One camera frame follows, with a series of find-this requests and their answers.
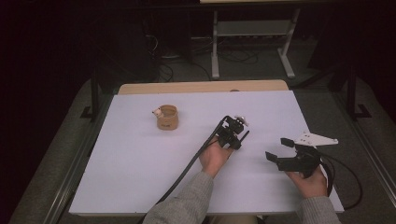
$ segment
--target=white table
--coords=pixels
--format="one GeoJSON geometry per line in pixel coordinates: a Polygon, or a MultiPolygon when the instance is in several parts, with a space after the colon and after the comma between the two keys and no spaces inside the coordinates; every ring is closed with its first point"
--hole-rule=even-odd
{"type": "MultiPolygon", "coordinates": [[[[263,82],[227,83],[242,83],[254,90],[263,82]]],[[[161,88],[153,90],[164,92],[161,88]]],[[[265,159],[265,151],[294,157],[294,150],[282,146],[279,139],[294,139],[308,131],[293,92],[224,91],[115,96],[69,212],[81,216],[147,213],[226,115],[246,116],[250,125],[245,131],[250,130],[250,134],[216,177],[208,214],[295,211],[302,199],[300,193],[274,163],[265,159]],[[151,114],[165,104],[177,106],[179,126],[174,131],[159,130],[151,114]]],[[[170,197],[177,195],[200,170],[197,161],[170,197]]],[[[334,209],[342,212],[335,190],[330,198],[334,209]]]]}

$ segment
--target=wooden table edge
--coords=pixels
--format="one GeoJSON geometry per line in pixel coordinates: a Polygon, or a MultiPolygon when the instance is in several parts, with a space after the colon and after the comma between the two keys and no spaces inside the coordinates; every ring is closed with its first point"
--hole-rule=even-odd
{"type": "Polygon", "coordinates": [[[238,80],[124,84],[119,95],[213,91],[288,91],[284,80],[238,80]]]}

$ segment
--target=forearm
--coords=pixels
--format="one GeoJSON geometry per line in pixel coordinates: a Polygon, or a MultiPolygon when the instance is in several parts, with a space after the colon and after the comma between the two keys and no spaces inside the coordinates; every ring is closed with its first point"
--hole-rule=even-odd
{"type": "Polygon", "coordinates": [[[297,210],[297,215],[303,224],[341,223],[334,212],[332,202],[325,196],[304,199],[297,210]]]}
{"type": "Polygon", "coordinates": [[[200,172],[177,197],[152,207],[143,223],[202,223],[212,195],[213,179],[200,172]]]}

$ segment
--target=person's right hand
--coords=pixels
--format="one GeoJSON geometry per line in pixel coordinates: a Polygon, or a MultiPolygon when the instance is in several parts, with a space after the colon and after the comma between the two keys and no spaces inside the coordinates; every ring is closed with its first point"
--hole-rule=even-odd
{"type": "Polygon", "coordinates": [[[304,178],[302,173],[285,172],[293,181],[297,189],[304,198],[327,196],[327,179],[320,170],[320,166],[308,178],[304,178]]]}
{"type": "Polygon", "coordinates": [[[215,178],[232,153],[232,148],[222,148],[219,144],[219,138],[217,136],[213,137],[207,149],[199,157],[202,171],[215,178]]]}

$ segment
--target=wooden cup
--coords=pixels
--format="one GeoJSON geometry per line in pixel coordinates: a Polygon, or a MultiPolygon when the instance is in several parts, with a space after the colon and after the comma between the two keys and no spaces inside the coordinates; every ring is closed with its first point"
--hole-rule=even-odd
{"type": "Polygon", "coordinates": [[[178,115],[174,105],[160,106],[163,116],[157,118],[157,127],[161,130],[171,131],[177,128],[178,115]]]}

